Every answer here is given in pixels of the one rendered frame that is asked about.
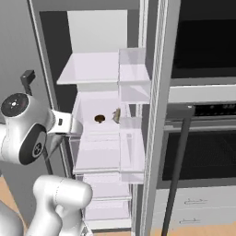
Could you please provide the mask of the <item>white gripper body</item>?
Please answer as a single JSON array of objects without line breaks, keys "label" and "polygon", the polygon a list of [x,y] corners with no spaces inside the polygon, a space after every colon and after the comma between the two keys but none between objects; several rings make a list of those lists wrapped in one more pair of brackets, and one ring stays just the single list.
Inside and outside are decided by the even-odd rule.
[{"label": "white gripper body", "polygon": [[76,136],[81,136],[83,133],[83,124],[74,115],[71,115],[70,133]]}]

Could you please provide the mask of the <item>grey brown fish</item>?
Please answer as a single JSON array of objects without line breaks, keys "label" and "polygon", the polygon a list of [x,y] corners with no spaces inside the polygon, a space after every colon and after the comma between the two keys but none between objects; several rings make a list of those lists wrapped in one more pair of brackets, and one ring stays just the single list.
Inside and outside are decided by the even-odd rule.
[{"label": "grey brown fish", "polygon": [[115,112],[113,112],[113,120],[118,124],[120,122],[120,115],[121,115],[121,109],[117,108]]}]

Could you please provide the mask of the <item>white fridge shelf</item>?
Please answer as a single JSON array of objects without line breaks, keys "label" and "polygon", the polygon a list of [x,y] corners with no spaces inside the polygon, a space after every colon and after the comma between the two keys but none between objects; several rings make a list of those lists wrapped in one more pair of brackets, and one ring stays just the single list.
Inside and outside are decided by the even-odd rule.
[{"label": "white fridge shelf", "polygon": [[72,53],[57,84],[116,82],[118,72],[118,53]]},{"label": "white fridge shelf", "polygon": [[[119,124],[112,118],[119,107],[117,91],[78,92],[73,115],[83,124],[84,134],[117,134]],[[94,120],[99,114],[105,116],[101,124]]]}]

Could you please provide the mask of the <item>clear fridge drawer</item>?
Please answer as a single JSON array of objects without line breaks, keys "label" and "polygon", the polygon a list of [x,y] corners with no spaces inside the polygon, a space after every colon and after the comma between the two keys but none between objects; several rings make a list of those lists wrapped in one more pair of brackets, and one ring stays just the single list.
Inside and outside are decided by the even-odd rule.
[{"label": "clear fridge drawer", "polygon": [[93,201],[86,207],[84,217],[92,230],[130,228],[130,201]]},{"label": "clear fridge drawer", "polygon": [[132,198],[129,184],[121,180],[119,173],[85,174],[83,181],[92,187],[96,200]]},{"label": "clear fridge drawer", "polygon": [[69,145],[74,174],[120,169],[120,137],[116,133],[71,136]]}]

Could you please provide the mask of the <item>clear door bin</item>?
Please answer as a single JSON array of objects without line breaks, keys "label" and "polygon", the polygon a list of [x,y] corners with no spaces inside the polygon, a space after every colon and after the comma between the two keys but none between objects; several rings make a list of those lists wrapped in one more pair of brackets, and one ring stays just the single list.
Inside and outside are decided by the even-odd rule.
[{"label": "clear door bin", "polygon": [[151,82],[145,59],[145,48],[127,48],[119,51],[118,85],[121,102],[149,104]]},{"label": "clear door bin", "polygon": [[142,184],[145,170],[145,150],[141,119],[120,119],[120,173],[127,183]]}]

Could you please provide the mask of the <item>grey ribbed fridge door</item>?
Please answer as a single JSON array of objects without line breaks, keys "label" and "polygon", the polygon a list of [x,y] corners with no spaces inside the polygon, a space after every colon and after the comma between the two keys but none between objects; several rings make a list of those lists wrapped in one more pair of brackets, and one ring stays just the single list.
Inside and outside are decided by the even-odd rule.
[{"label": "grey ribbed fridge door", "polygon": [[140,236],[151,230],[180,6],[181,0],[158,3]]}]

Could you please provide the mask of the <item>grey fridge body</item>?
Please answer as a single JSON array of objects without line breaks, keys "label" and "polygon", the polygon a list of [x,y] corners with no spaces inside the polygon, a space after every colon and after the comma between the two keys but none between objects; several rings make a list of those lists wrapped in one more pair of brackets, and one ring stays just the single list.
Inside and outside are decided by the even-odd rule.
[{"label": "grey fridge body", "polygon": [[[42,11],[48,6],[52,11],[64,11],[68,18],[68,34],[71,43],[72,53],[118,53],[121,49],[145,48],[142,42],[142,10],[140,0],[44,0],[36,5]],[[65,89],[73,87],[76,89],[76,96],[72,103],[72,111],[78,92],[117,91],[120,100],[121,118],[137,117],[141,119],[142,107],[145,104],[129,104],[121,102],[118,80],[116,82],[70,84],[58,85]],[[98,173],[119,173],[119,171],[98,172]],[[74,174],[83,181],[85,174]],[[131,199],[104,199],[107,200],[129,200],[131,210],[131,227],[125,229],[136,229],[137,209],[137,186],[138,184],[128,183]]]}]

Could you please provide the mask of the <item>white drawer front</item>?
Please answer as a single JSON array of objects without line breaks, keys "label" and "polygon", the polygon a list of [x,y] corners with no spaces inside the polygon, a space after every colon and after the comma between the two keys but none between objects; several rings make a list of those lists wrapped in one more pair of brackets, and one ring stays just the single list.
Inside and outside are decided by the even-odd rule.
[{"label": "white drawer front", "polygon": [[[185,205],[190,199],[206,199],[204,205]],[[199,218],[199,224],[179,224],[183,218]],[[236,186],[180,188],[171,213],[170,228],[230,224],[236,221]]]}]

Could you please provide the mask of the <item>black built-in microwave oven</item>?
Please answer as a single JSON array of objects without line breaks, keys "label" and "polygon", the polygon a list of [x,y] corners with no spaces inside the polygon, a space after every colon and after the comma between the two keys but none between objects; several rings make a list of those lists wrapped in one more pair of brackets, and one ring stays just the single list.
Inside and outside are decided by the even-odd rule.
[{"label": "black built-in microwave oven", "polygon": [[236,0],[171,0],[169,101],[236,100]]}]

